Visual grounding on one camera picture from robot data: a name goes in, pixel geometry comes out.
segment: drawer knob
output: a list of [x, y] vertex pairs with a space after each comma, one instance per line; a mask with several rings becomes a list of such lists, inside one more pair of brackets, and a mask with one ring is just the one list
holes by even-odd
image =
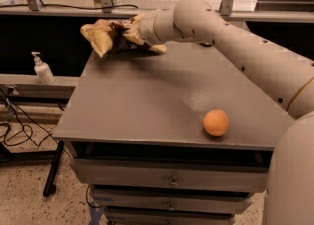
[[171, 181], [169, 182], [169, 186], [170, 187], [177, 187], [178, 186], [178, 182], [176, 181], [176, 177], [173, 177], [171, 179]]
[[172, 204], [171, 202], [169, 203], [169, 206], [168, 206], [167, 210], [168, 210], [169, 212], [175, 211], [175, 208], [173, 207], [173, 204]]

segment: soap dispenser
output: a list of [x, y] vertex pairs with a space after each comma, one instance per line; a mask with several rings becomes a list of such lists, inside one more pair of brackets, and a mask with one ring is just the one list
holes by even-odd
[[39, 57], [40, 52], [31, 52], [34, 56], [35, 61], [35, 71], [38, 74], [41, 82], [43, 84], [52, 84], [55, 82], [55, 78], [50, 70], [50, 67], [45, 62], [42, 62], [41, 58]]

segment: drawer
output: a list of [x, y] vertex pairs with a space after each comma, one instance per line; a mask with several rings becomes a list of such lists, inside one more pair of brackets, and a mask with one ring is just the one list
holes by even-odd
[[231, 225], [231, 216], [198, 214], [198, 213], [169, 213], [160, 211], [146, 211], [141, 209], [108, 208], [106, 218], [111, 222], [123, 224], [153, 224], [153, 225]]
[[187, 191], [163, 189], [95, 189], [93, 199], [103, 206], [147, 208], [163, 211], [190, 211], [204, 213], [240, 214], [250, 205], [246, 197], [233, 197], [231, 194], [219, 196], [219, 192]]
[[90, 185], [263, 192], [267, 180], [265, 168], [88, 159], [73, 159], [70, 166]]

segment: black stand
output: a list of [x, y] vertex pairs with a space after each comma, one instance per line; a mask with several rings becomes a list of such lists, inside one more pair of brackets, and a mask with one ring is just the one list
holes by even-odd
[[56, 192], [56, 186], [53, 182], [58, 170], [63, 146], [63, 142], [59, 141], [58, 147], [54, 151], [12, 153], [4, 147], [2, 143], [0, 143], [0, 163], [16, 164], [19, 162], [38, 163], [43, 161], [52, 161], [46, 186], [43, 191], [43, 195], [48, 197], [50, 194], [54, 194]]

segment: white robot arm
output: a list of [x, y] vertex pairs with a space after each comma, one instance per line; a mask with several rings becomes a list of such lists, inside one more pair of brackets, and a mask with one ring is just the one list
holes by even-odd
[[223, 20], [203, 0], [148, 14], [138, 26], [150, 45], [209, 42], [292, 117], [278, 141], [266, 189], [264, 225], [314, 221], [314, 62]]

